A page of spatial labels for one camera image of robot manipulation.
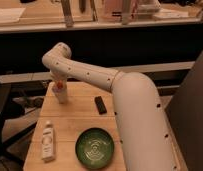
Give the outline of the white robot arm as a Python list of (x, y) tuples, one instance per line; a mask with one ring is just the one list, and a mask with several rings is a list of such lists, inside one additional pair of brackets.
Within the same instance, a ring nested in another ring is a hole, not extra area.
[(148, 76), (74, 61), (62, 42), (43, 55), (42, 63), (55, 81), (71, 76), (112, 94), (127, 171), (178, 171), (167, 117)]

